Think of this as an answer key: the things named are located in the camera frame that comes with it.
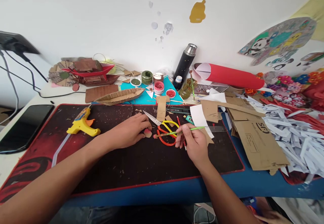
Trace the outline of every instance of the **black thermos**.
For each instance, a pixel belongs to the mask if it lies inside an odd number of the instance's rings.
[[[190,65],[196,56],[196,49],[197,49],[196,45],[192,43],[188,44],[186,49],[183,51],[178,67],[174,73],[173,80],[175,80],[178,75],[182,77],[181,86],[183,82],[186,80]]]

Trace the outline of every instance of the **yellow scissors handle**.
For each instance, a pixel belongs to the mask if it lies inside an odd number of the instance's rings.
[[[166,125],[166,123],[174,124],[175,126],[177,126],[177,128],[179,128],[179,125],[176,122],[164,120],[162,124],[167,128],[169,132],[173,132],[173,131]]]

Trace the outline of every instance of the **wall outlet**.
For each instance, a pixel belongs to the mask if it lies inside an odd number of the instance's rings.
[[[40,52],[29,41],[27,41],[27,39],[17,33],[0,31],[1,50],[4,50],[4,44],[6,44],[5,49],[7,51],[15,51],[15,46],[19,45],[19,48],[22,48],[23,52],[40,54]]]

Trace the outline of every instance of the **desk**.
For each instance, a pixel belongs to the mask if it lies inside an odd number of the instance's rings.
[[[79,91],[85,91],[87,87],[80,85]],[[43,96],[62,95],[72,92],[72,88],[52,88],[48,83],[41,90]],[[36,95],[19,114],[0,132],[0,140],[31,105],[51,104],[55,106],[62,103],[83,104],[84,93],[75,93],[69,96],[57,98],[41,98]],[[243,146],[239,139],[232,137],[233,143],[245,165],[245,171],[223,175],[224,180],[238,197],[248,196],[271,196],[324,199],[324,179],[311,182],[309,185],[288,184],[281,173],[277,172],[270,176],[268,171],[253,171],[248,162]],[[12,169],[17,164],[23,152],[0,155],[0,185],[2,185]],[[208,202],[209,196],[201,178],[157,184],[126,190],[111,191],[101,194],[93,194],[69,199],[65,206],[118,206],[118,205],[141,205],[141,204],[164,204],[164,203],[201,203]]]

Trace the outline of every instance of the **hand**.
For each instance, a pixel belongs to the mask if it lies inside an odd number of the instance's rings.
[[[259,220],[267,222],[269,224],[292,224],[290,221],[288,221],[285,217],[283,217],[276,211],[268,211],[266,213],[266,216],[268,218],[255,215],[255,217]]]
[[[181,125],[177,132],[182,134],[177,136],[175,146],[182,148],[184,138],[187,141],[187,152],[188,156],[199,169],[200,167],[205,166],[209,163],[208,158],[208,149],[207,149],[207,140],[206,136],[199,129],[191,131],[190,128],[195,128],[193,124],[184,124]]]
[[[98,135],[95,140],[105,144],[109,152],[136,144],[140,139],[145,138],[145,135],[140,132],[146,128],[152,130],[149,118],[145,114],[138,113],[104,134]]]

